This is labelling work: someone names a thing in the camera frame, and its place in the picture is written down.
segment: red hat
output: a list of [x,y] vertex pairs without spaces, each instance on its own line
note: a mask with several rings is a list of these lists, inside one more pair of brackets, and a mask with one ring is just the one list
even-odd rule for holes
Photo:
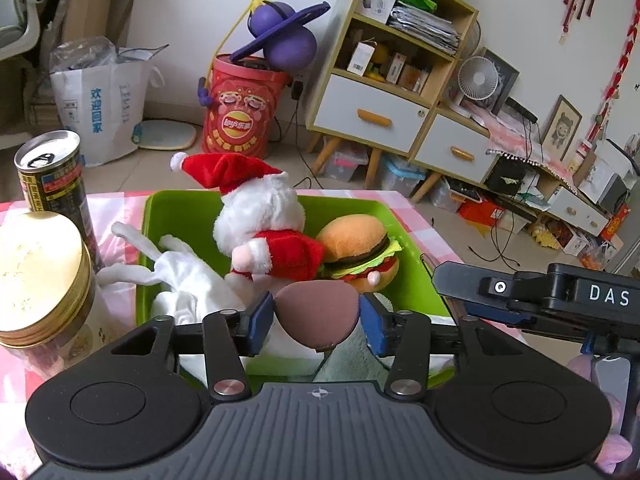
[[186,153],[176,153],[171,158],[171,169],[183,170],[207,189],[219,187],[222,194],[232,192],[248,180],[282,173],[259,158],[240,153],[199,153],[188,156]]

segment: yellow strap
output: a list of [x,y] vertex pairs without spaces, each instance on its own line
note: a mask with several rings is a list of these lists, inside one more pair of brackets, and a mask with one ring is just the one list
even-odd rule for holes
[[213,63],[215,62],[216,58],[218,57],[218,54],[220,53],[220,50],[222,50],[222,47],[225,46],[226,41],[231,37],[231,35],[236,30],[236,28],[238,28],[238,25],[240,25],[240,22],[242,22],[242,20],[244,20],[244,17],[249,12],[255,12],[255,9],[260,7],[264,2],[265,2],[265,0],[251,0],[251,3],[249,4],[249,6],[244,10],[242,15],[234,23],[234,26],[231,27],[231,30],[229,30],[229,32],[226,34],[224,40],[222,40],[222,43],[220,43],[220,46],[213,53],[213,57],[211,58],[211,63],[209,63],[209,69],[207,70],[207,73],[204,76],[204,79],[206,81],[205,88],[209,88],[209,74],[211,73],[211,70],[213,69]]

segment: white wall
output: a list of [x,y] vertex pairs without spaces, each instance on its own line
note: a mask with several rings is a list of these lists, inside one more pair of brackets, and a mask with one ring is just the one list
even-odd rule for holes
[[[135,0],[128,45],[159,46],[169,43],[156,65],[166,79],[162,89],[149,88],[147,100],[198,105],[198,79],[206,74],[211,56],[251,0]],[[279,0],[296,10],[335,0]],[[308,25],[321,41],[330,13]],[[253,38],[241,23],[223,52],[232,52]],[[290,118],[291,103],[284,99],[278,110]]]
[[[566,6],[562,0],[466,0],[480,11],[484,46],[516,67],[512,97],[543,126],[560,94],[582,114],[576,138],[586,136],[616,69],[635,0],[596,0],[593,15],[573,20],[560,45]],[[623,77],[621,98],[607,135],[623,142],[640,119],[640,45]]]

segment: stack of magazines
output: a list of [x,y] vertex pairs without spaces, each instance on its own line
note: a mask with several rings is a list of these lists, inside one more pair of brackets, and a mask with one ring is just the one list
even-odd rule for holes
[[451,56],[458,50],[460,34],[451,22],[403,2],[391,11],[388,25]]

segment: wooden cabinet leg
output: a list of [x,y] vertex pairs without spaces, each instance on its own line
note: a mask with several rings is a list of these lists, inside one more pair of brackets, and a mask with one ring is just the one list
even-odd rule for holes
[[320,132],[313,132],[313,137],[311,137],[309,144],[306,146],[307,153],[313,153],[313,150],[316,147],[316,144],[320,141],[321,137],[322,134]]
[[369,166],[367,167],[367,177],[364,180],[364,189],[371,189],[376,179],[376,173],[378,172],[378,165],[380,164],[380,155],[382,150],[379,148],[373,148],[371,156],[369,157]]
[[340,146],[341,142],[342,139],[340,137],[331,137],[327,141],[327,143],[324,145],[324,148],[319,153],[318,158],[316,158],[316,161],[311,166],[311,172],[314,175],[320,173],[320,170],[322,170],[325,162],[328,161],[333,152],[338,149],[338,146]]
[[436,182],[440,180],[442,176],[441,173],[437,173],[436,171],[432,171],[431,174],[427,177],[427,180],[424,181],[424,184],[420,186],[418,191],[415,192],[414,196],[411,198],[411,201],[414,204],[417,204],[422,200],[422,197],[425,196],[428,192],[430,192],[431,188],[435,186]]

